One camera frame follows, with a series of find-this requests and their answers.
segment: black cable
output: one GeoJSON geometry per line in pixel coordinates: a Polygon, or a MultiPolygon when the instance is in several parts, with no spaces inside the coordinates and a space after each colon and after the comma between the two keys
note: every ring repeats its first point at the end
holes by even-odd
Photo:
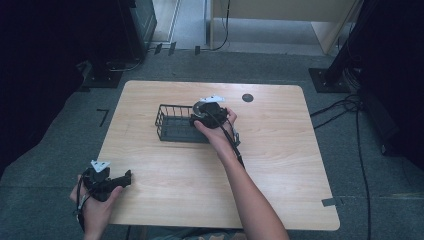
{"type": "MultiPolygon", "coordinates": [[[[147,52],[150,52],[150,51],[152,51],[152,50],[156,50],[156,47],[151,47],[151,48],[149,48],[149,49],[147,49],[147,52]]],[[[162,51],[162,50],[169,50],[169,49],[171,49],[171,48],[161,48],[160,50],[162,51]]],[[[193,51],[193,49],[175,49],[175,51],[193,51]]]]}
{"type": "Polygon", "coordinates": [[[233,136],[234,136],[234,144],[237,147],[240,144],[240,136],[239,136],[238,132],[234,132],[235,128],[233,127],[233,124],[231,124],[231,122],[228,118],[227,118],[227,122],[228,122],[228,124],[230,124],[231,132],[233,133],[233,136]]]}
{"type": "Polygon", "coordinates": [[[84,226],[84,204],[85,202],[90,198],[90,192],[85,193],[85,195],[83,196],[82,201],[80,202],[80,197],[81,197],[81,187],[83,184],[83,180],[84,180],[84,176],[87,174],[88,170],[85,170],[82,173],[81,178],[78,181],[78,186],[77,186],[77,199],[76,199],[76,209],[74,211],[74,215],[77,216],[77,220],[81,226],[81,229],[83,232],[85,232],[85,226],[84,226]]]}
{"type": "Polygon", "coordinates": [[[350,61],[346,61],[346,66],[343,69],[343,76],[344,78],[349,82],[349,84],[355,88],[355,90],[358,90],[361,85],[358,81],[358,73],[355,72],[354,67],[352,66],[352,63],[350,61]]]}
{"type": "Polygon", "coordinates": [[[231,147],[233,148],[234,153],[237,156],[237,160],[239,161],[239,163],[243,166],[243,168],[246,169],[246,167],[244,166],[243,163],[243,157],[240,154],[240,151],[237,149],[236,144],[234,143],[233,139],[231,138],[230,134],[228,134],[228,131],[225,130],[225,128],[222,126],[222,124],[218,121],[218,119],[216,119],[208,110],[205,109],[205,112],[211,116],[213,118],[213,120],[218,123],[219,127],[221,128],[221,130],[224,132],[225,137],[227,138],[228,142],[230,143],[231,147]]]}
{"type": "Polygon", "coordinates": [[[228,40],[228,18],[230,16],[230,4],[231,4],[231,0],[228,0],[228,4],[227,4],[227,16],[226,16],[226,20],[225,20],[225,39],[224,42],[221,44],[221,46],[214,48],[214,49],[205,49],[204,51],[218,51],[219,49],[221,49],[225,43],[227,43],[228,40]]]}
{"type": "Polygon", "coordinates": [[[125,235],[125,240],[130,239],[130,233],[131,233],[131,225],[128,226],[127,234],[125,235]]]}
{"type": "Polygon", "coordinates": [[[138,60],[138,62],[134,66],[132,66],[130,68],[122,68],[122,69],[110,69],[109,68],[108,71],[109,72],[128,72],[128,71],[131,71],[131,70],[136,69],[141,64],[141,62],[143,62],[143,58],[142,57],[140,57],[140,59],[138,60]]]}
{"type": "Polygon", "coordinates": [[[367,199],[367,221],[368,221],[368,229],[367,229],[367,239],[370,240],[371,239],[371,229],[372,229],[372,224],[371,224],[371,199],[370,199],[370,191],[369,191],[369,186],[368,186],[368,179],[365,173],[365,168],[364,168],[364,160],[363,160],[363,156],[362,156],[362,148],[361,148],[361,137],[360,137],[360,131],[359,131],[359,111],[361,110],[361,105],[362,102],[360,100],[351,100],[350,98],[352,97],[358,97],[357,94],[352,94],[347,96],[344,100],[340,100],[337,101],[335,103],[333,103],[332,105],[330,105],[329,107],[326,107],[324,109],[321,109],[319,111],[316,111],[315,113],[311,114],[310,116],[316,116],[319,115],[321,113],[324,113],[330,109],[332,109],[333,107],[336,106],[344,106],[345,110],[332,117],[330,120],[324,122],[323,124],[320,124],[316,127],[314,127],[314,129],[317,129],[321,126],[324,126],[325,124],[333,121],[334,119],[337,119],[338,117],[340,117],[341,115],[347,113],[347,112],[355,112],[356,113],[356,141],[357,141],[357,145],[358,145],[358,155],[359,155],[359,162],[361,165],[361,170],[362,170],[362,177],[364,179],[364,185],[365,185],[365,192],[366,192],[366,199],[367,199]],[[348,104],[354,104],[353,107],[348,107],[348,104]]]}
{"type": "Polygon", "coordinates": [[[349,58],[350,58],[349,60],[353,60],[355,62],[360,62],[360,61],[362,61],[362,57],[360,55],[353,56],[352,55],[352,52],[351,52],[351,49],[350,49],[350,46],[349,46],[349,38],[350,38],[351,33],[353,31],[352,26],[353,26],[353,23],[350,25],[349,36],[346,39],[346,49],[347,49],[347,52],[349,54],[349,58]]]}
{"type": "Polygon", "coordinates": [[[359,134],[359,109],[358,111],[356,111],[356,141],[358,143],[359,162],[361,164],[362,177],[364,178],[366,198],[367,198],[367,212],[368,212],[367,239],[370,240],[371,239],[371,200],[370,200],[370,190],[368,187],[367,175],[365,174],[364,160],[362,158],[361,137],[359,134]]]}

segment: wire basket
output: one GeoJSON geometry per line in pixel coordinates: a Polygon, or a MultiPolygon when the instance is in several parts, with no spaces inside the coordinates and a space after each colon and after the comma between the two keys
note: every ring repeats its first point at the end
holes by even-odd
{"type": "Polygon", "coordinates": [[[207,143],[208,139],[190,124],[193,114],[191,106],[159,106],[155,125],[161,141],[207,143]]]}

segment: gray carpet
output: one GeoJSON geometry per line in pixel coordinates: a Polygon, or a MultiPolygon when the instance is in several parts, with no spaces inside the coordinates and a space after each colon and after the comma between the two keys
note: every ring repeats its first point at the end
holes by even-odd
{"type": "MultiPolygon", "coordinates": [[[[0,239],[81,239],[68,196],[76,176],[96,159],[128,80],[288,84],[303,88],[315,112],[347,94],[317,94],[310,67],[330,66],[331,57],[176,51],[149,53],[137,69],[123,74],[117,89],[76,92],[41,143],[11,164],[0,183],[0,239]],[[104,112],[109,109],[103,126],[104,112]]],[[[343,109],[313,118],[317,125],[343,109]]],[[[380,140],[366,113],[359,114],[364,167],[371,196],[372,239],[423,239],[424,172],[402,157],[380,154],[380,140]]],[[[355,114],[317,129],[341,227],[334,232],[289,231],[292,239],[366,239],[367,205],[356,144],[355,114]]],[[[131,239],[137,239],[135,227],[131,239]]],[[[126,226],[111,225],[103,239],[124,239],[126,226]]]]}

